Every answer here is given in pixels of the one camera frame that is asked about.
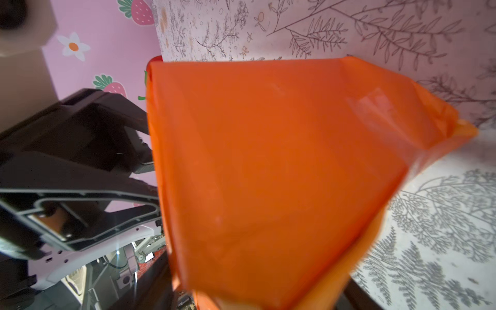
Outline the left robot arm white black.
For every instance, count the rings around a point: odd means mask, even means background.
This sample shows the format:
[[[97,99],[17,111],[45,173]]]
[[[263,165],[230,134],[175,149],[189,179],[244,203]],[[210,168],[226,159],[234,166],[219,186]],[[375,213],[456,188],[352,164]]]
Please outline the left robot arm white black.
[[[1,304],[158,232],[146,112],[82,89],[1,134]]]

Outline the yellow orange wrapping paper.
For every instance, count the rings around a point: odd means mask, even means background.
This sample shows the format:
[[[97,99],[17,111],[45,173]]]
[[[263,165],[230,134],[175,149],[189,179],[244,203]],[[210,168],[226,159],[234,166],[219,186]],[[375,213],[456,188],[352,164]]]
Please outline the yellow orange wrapping paper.
[[[478,134],[354,57],[152,62],[147,113],[173,275],[261,309],[331,306],[397,191]]]

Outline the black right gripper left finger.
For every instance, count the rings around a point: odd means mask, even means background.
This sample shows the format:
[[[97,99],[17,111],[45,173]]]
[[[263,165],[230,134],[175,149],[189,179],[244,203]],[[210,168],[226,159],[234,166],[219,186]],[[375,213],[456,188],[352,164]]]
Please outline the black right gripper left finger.
[[[167,254],[155,263],[138,280],[135,287],[124,294],[109,309],[172,309],[173,283]]]

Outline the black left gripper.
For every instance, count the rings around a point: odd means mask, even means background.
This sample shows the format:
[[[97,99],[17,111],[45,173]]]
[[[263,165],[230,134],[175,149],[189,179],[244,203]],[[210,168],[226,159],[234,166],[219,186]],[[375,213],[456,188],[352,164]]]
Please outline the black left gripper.
[[[1,251],[82,251],[160,219],[147,114],[82,89],[1,133]]]

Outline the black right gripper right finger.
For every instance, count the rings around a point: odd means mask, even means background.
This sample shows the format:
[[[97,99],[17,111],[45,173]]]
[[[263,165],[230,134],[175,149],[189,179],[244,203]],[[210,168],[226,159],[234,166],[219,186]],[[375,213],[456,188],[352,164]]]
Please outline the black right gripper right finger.
[[[344,288],[343,296],[357,310],[382,310],[370,296],[353,279]]]

